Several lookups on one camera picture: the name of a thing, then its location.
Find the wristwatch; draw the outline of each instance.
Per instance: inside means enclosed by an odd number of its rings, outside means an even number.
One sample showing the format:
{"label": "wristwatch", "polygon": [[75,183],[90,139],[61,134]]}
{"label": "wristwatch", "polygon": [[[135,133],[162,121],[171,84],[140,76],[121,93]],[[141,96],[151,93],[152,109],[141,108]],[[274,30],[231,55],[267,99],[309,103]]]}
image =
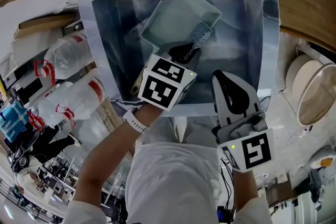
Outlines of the wristwatch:
{"label": "wristwatch", "polygon": [[133,112],[135,112],[136,108],[130,108],[124,115],[124,119],[139,133],[145,133],[148,131],[149,127],[143,125],[138,119],[134,116]]}

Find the black pants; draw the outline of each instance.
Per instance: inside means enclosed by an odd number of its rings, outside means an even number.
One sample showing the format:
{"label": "black pants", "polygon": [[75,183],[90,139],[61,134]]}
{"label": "black pants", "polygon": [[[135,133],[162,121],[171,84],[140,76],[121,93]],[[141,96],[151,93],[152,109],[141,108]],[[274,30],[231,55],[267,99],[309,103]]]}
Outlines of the black pants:
{"label": "black pants", "polygon": [[58,126],[55,126],[55,129],[47,127],[33,144],[33,151],[30,156],[37,158],[41,163],[45,163],[56,157],[64,148],[75,143],[70,136],[50,143],[57,133]]}

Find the person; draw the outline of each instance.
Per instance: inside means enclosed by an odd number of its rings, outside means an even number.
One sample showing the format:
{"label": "person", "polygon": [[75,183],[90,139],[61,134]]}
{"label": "person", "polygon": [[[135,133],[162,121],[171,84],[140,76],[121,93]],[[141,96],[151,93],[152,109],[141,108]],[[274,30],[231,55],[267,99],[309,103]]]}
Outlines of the person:
{"label": "person", "polygon": [[66,138],[50,143],[58,131],[59,127],[57,125],[54,129],[46,127],[33,144],[33,150],[29,152],[28,155],[29,166],[15,174],[16,184],[13,187],[15,197],[23,197],[25,190],[27,190],[33,195],[43,199],[45,188],[37,176],[39,167],[43,163],[56,157],[67,146],[74,144],[80,146],[78,139],[72,134],[69,134]]}
{"label": "person", "polygon": [[[215,136],[206,124],[188,118],[179,143],[172,120],[156,120],[161,113],[160,108],[143,105],[134,116],[145,126],[151,124],[147,132],[141,134],[125,121],[93,149],[81,168],[65,224],[106,223],[100,209],[102,186],[134,143],[125,186],[127,223],[218,223],[221,152]],[[235,224],[272,223],[252,172],[234,171],[234,204]]]}

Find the orange object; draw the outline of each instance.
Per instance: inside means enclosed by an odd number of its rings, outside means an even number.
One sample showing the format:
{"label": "orange object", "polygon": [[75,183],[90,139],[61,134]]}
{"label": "orange object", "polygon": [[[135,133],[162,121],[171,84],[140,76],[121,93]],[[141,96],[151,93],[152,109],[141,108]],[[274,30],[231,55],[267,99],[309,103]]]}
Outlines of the orange object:
{"label": "orange object", "polygon": [[321,166],[322,167],[329,167],[332,163],[333,159],[332,158],[326,158],[321,161]]}

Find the gray pants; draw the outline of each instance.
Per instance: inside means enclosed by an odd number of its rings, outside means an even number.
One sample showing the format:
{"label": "gray pants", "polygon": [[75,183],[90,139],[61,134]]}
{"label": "gray pants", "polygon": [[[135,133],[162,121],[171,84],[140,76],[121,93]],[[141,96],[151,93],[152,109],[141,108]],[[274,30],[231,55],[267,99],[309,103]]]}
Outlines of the gray pants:
{"label": "gray pants", "polygon": [[[216,126],[216,119],[216,117],[188,118],[182,143],[217,148],[216,137],[211,132]],[[158,118],[151,128],[138,138],[135,149],[155,142],[179,143],[175,136],[173,118]]]}

